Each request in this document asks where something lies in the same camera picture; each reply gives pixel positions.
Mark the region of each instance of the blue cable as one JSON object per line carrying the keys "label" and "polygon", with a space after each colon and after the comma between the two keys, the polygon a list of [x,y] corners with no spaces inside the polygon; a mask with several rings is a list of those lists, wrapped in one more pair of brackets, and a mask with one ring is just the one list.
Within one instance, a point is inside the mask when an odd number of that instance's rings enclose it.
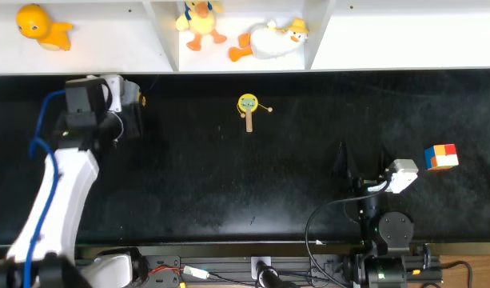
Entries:
{"label": "blue cable", "polygon": [[[65,90],[59,90],[59,91],[55,91],[55,92],[51,92],[51,93],[47,94],[46,99],[44,99],[44,103],[42,104],[40,114],[38,115],[37,128],[35,128],[34,139],[37,139],[38,135],[40,134],[40,130],[42,128],[42,122],[44,121],[44,116],[46,115],[47,106],[49,105],[50,100],[52,98],[57,97],[57,96],[64,95],[65,93],[66,93]],[[36,149],[37,149],[37,143],[34,140],[32,140],[31,144],[30,144],[30,157],[35,156],[35,150]]]}
{"label": "blue cable", "polygon": [[59,90],[53,93],[49,93],[42,104],[42,109],[38,116],[37,128],[35,130],[34,138],[31,140],[30,144],[30,156],[33,157],[35,155],[35,150],[37,149],[37,145],[42,147],[47,154],[51,157],[51,161],[53,162],[53,184],[51,185],[50,195],[47,198],[46,204],[44,205],[44,209],[40,214],[37,225],[35,226],[35,231],[30,240],[30,248],[28,249],[28,253],[26,254],[26,261],[24,263],[24,288],[31,288],[31,262],[33,261],[35,246],[37,245],[38,238],[40,237],[40,230],[42,229],[42,225],[44,225],[44,221],[46,220],[47,212],[50,210],[51,202],[54,198],[54,193],[56,192],[56,188],[58,186],[59,181],[59,172],[58,172],[58,162],[54,157],[54,151],[47,145],[46,141],[40,139],[38,135],[40,134],[40,130],[42,128],[42,121],[44,120],[44,115],[46,114],[46,108],[49,104],[49,101],[52,98],[65,94],[64,90]]}

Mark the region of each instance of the colorful cube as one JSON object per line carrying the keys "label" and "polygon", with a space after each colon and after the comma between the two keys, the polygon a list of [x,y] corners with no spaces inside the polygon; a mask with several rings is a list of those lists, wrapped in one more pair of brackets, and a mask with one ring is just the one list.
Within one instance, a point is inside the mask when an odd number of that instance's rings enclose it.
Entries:
{"label": "colorful cube", "polygon": [[428,170],[447,170],[458,166],[458,154],[454,144],[435,145],[424,152]]}

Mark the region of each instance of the blue scarf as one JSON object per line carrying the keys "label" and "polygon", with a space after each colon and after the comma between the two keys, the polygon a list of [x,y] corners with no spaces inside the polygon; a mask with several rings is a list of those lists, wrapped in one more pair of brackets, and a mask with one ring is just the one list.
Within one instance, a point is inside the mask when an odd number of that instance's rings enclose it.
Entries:
{"label": "blue scarf", "polygon": [[[186,4],[186,2],[184,2],[184,7],[185,7],[184,15],[186,16],[186,19],[188,19],[188,21],[191,21],[191,16],[189,16],[189,12],[191,11],[191,9],[188,7],[188,4]],[[209,8],[209,11],[212,11],[213,5],[207,2],[207,8]]]}

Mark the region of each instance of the black table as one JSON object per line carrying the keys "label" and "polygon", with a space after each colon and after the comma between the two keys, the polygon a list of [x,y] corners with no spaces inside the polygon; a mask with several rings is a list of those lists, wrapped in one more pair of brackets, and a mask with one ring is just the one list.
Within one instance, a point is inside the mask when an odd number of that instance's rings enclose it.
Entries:
{"label": "black table", "polygon": [[[490,241],[490,70],[126,77],[146,90],[146,135],[100,163],[79,243],[300,241],[319,204],[350,196],[330,177],[343,140],[365,173],[377,173],[381,146],[419,166],[389,195],[412,215],[415,241]],[[27,155],[42,99],[70,78],[0,77],[0,245],[18,236],[42,180],[44,155]],[[274,108],[253,114],[251,134],[236,111],[244,93]],[[52,103],[46,130],[61,108]],[[426,171],[424,149],[444,143],[460,165]],[[342,206],[312,229],[360,240]]]}

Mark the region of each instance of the stuffed animal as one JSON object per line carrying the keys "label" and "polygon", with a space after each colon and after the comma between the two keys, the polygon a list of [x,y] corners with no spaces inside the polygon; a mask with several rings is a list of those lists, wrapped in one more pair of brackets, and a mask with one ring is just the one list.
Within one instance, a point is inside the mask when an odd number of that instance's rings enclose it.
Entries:
{"label": "stuffed animal", "polygon": [[188,42],[187,46],[193,51],[201,50],[202,37],[213,35],[216,44],[227,41],[227,37],[216,31],[216,18],[214,12],[222,13],[223,7],[219,2],[185,2],[185,13],[175,23],[179,31],[188,30],[195,33],[195,39]]}
{"label": "stuffed animal", "polygon": [[68,30],[70,23],[54,22],[47,12],[37,4],[23,6],[18,12],[19,32],[24,37],[37,39],[38,44],[47,50],[70,50]]}
{"label": "stuffed animal", "polygon": [[278,29],[272,20],[267,25],[256,25],[250,33],[239,36],[239,47],[242,49],[230,48],[229,57],[233,62],[248,55],[259,59],[277,58],[303,46],[308,36],[309,31],[302,19],[296,18],[286,29]]}

